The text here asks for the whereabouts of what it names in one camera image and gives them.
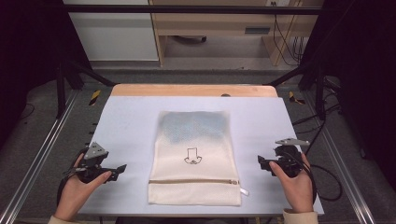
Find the white cloth bag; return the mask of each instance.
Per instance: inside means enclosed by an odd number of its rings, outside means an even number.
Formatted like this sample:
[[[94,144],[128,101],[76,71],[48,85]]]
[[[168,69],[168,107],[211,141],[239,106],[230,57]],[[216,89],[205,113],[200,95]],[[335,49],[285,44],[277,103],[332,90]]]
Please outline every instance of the white cloth bag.
[[[162,112],[148,202],[240,205],[226,112]]]

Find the gray floor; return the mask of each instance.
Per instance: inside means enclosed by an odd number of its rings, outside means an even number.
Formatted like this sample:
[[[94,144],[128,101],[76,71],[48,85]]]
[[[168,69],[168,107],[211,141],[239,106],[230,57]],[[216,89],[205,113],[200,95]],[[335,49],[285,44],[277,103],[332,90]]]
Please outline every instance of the gray floor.
[[[259,38],[224,38],[209,36],[206,43],[193,40],[171,39],[166,52],[165,65],[155,63],[96,63],[98,73],[116,82],[123,83],[227,83],[227,84],[262,84],[286,74],[293,66],[281,64],[270,65],[268,55]],[[46,220],[55,210],[56,191],[62,172],[67,169],[76,153],[85,147],[92,138],[95,123],[98,122],[106,98],[111,88],[83,76],[86,85],[78,92],[76,104],[70,111],[65,125],[57,137],[46,162],[34,182],[25,203],[20,208],[17,220],[33,222]],[[299,105],[289,101],[289,92],[293,91],[297,99],[312,96],[311,91],[299,92],[293,78],[277,87],[280,97],[290,113],[290,120],[295,121],[312,115],[309,105]],[[56,89],[51,81],[35,88],[28,95],[28,103],[21,119],[5,146],[0,150],[0,209],[4,211],[11,201],[18,186],[28,172],[35,155],[46,140],[46,136],[56,121]],[[101,90],[95,105],[88,105],[92,93]],[[326,107],[337,104],[334,96],[327,99]],[[295,126],[297,133],[317,127],[314,121]],[[330,133],[337,150],[342,155],[348,170],[356,182],[364,201],[367,203],[376,223],[396,223],[396,194],[378,170],[374,161],[363,160],[359,146],[355,141],[344,117],[333,111],[327,116],[325,129]],[[298,134],[300,139],[311,140],[316,131]],[[311,163],[321,165],[333,174],[337,170],[331,160],[329,147],[323,135],[313,145],[308,159]],[[315,170],[318,190],[322,196],[334,197],[338,187],[326,173]],[[344,191],[336,202],[321,200],[325,215],[320,223],[361,223],[358,219],[351,195]],[[80,217],[97,220],[97,217]],[[112,222],[114,217],[107,217]]]

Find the white cabinet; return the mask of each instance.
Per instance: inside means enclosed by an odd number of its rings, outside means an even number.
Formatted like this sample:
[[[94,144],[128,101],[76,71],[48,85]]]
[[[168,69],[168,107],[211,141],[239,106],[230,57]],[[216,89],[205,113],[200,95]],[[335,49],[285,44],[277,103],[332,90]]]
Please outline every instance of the white cabinet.
[[[65,4],[147,5],[147,0],[64,0]],[[69,13],[90,61],[158,61],[148,13]]]

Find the metal bar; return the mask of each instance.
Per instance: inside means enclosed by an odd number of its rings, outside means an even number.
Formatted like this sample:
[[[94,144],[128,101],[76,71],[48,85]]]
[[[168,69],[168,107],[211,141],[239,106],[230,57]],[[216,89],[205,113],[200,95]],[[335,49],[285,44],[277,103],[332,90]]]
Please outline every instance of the metal bar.
[[[340,12],[321,7],[147,6],[147,5],[44,5],[43,9],[85,13],[189,13],[321,15]]]
[[[112,81],[110,81],[110,80],[108,80],[108,79],[106,79],[106,78],[104,78],[104,77],[101,77],[100,75],[98,75],[98,74],[96,74],[95,72],[93,72],[91,69],[88,69],[88,68],[82,66],[81,64],[79,64],[79,63],[77,63],[77,62],[70,61],[69,63],[70,63],[74,68],[76,68],[77,70],[79,70],[80,72],[83,72],[83,73],[85,73],[86,75],[88,75],[88,76],[90,76],[90,77],[92,77],[92,78],[94,78],[94,79],[100,81],[101,83],[105,84],[105,85],[108,86],[108,87],[113,87],[113,86],[119,84],[119,83],[112,82]]]
[[[64,93],[64,74],[63,65],[59,64],[56,70],[56,91],[58,93],[58,114],[56,119],[60,118],[66,108],[66,97]]]
[[[315,108],[313,107],[314,97],[312,96],[312,93],[308,94],[306,91],[303,91],[303,95],[312,113],[315,114]],[[318,125],[321,124],[319,119],[316,119],[316,122],[318,123]],[[364,201],[364,198],[361,195],[361,191],[359,190],[355,180],[353,179],[352,174],[347,169],[344,160],[338,152],[337,146],[332,140],[332,136],[330,135],[326,126],[323,128],[322,131],[325,144],[327,145],[326,148],[328,149],[330,158],[332,160],[332,164],[334,165],[335,170],[339,174],[340,181],[353,206],[353,209],[355,210],[356,216],[361,223],[374,224],[374,217],[371,214],[371,211],[367,206],[366,201]]]
[[[24,201],[26,200],[30,190],[32,189],[35,180],[38,177],[38,174],[41,171],[41,168],[44,165],[48,155],[50,154],[52,147],[64,126],[65,121],[67,120],[70,111],[76,101],[78,96],[78,91],[72,91],[68,100],[67,107],[63,113],[63,115],[56,119],[54,124],[52,125],[49,134],[46,137],[41,148],[38,150],[37,155],[35,156],[34,161],[32,162],[29,170],[27,171],[25,177],[23,178],[20,186],[9,202],[6,210],[1,214],[0,223],[1,224],[11,224],[14,222],[17,214],[20,212],[21,207],[23,206]]]
[[[324,110],[324,100],[323,100],[323,91],[324,91],[324,75],[320,70],[320,66],[318,66],[318,74],[317,74],[317,88],[315,95],[315,109],[317,111],[318,117],[321,120],[325,120],[326,111]]]

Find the hand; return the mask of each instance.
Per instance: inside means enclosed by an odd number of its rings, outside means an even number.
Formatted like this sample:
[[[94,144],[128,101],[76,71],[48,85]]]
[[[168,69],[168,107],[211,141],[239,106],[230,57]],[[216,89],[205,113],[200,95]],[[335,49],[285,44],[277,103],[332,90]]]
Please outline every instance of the hand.
[[[301,156],[303,162],[309,168],[309,162],[306,159],[305,154],[302,153]],[[270,166],[282,184],[286,199],[291,205],[291,212],[313,212],[314,207],[312,202],[312,182],[306,171],[302,170],[296,177],[290,178],[285,174],[285,172],[283,172],[282,168],[280,168],[276,162],[270,161]]]
[[[79,161],[82,159],[81,154],[74,167],[78,166]],[[61,200],[59,201],[58,207],[54,216],[63,221],[73,221],[78,210],[87,202],[90,195],[103,183],[105,183],[110,177],[111,172],[105,172],[88,184],[81,182],[78,176],[71,176],[62,191]]]

